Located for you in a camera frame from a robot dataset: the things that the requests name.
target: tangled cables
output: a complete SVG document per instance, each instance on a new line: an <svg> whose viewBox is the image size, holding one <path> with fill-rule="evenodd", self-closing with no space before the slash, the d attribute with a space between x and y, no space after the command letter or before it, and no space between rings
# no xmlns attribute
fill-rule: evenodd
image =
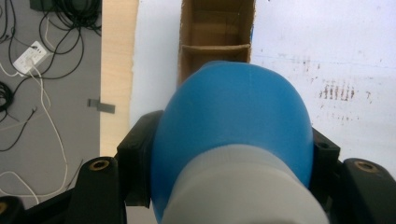
<svg viewBox="0 0 396 224"><path fill-rule="evenodd" d="M4 82L0 81L0 112L7 112L13 100L14 94L12 90Z"/></svg>
<svg viewBox="0 0 396 224"><path fill-rule="evenodd" d="M73 0L52 0L53 10L59 20L69 29L85 27L95 32L99 31L101 26L97 26L96 22L99 18L101 1L82 1L83 7L77 7L73 2Z"/></svg>

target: cardboard divider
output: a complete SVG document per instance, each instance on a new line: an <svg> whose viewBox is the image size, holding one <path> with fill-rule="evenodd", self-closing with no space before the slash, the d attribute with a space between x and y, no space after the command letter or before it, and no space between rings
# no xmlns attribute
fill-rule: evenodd
<svg viewBox="0 0 396 224"><path fill-rule="evenodd" d="M211 61L248 62L254 0L183 0L178 84Z"/></svg>

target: power adapter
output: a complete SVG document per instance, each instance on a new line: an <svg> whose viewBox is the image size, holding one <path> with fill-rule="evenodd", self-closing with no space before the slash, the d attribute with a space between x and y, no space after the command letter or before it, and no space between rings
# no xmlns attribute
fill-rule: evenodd
<svg viewBox="0 0 396 224"><path fill-rule="evenodd" d="M27 74L33 66L38 67L49 55L43 46L35 41L13 65L19 72Z"/></svg>

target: white surface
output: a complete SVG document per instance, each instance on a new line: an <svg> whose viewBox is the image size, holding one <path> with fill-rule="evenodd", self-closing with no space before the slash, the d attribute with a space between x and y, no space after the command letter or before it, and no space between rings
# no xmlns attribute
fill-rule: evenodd
<svg viewBox="0 0 396 224"><path fill-rule="evenodd" d="M228 145L209 150L186 165L162 223L329 222L320 204L283 161L258 147Z"/></svg>
<svg viewBox="0 0 396 224"><path fill-rule="evenodd" d="M396 176L396 2L256 2L251 62L286 77L341 160Z"/></svg>
<svg viewBox="0 0 396 224"><path fill-rule="evenodd" d="M134 41L131 126L164 109L177 85L181 0L140 1Z"/></svg>

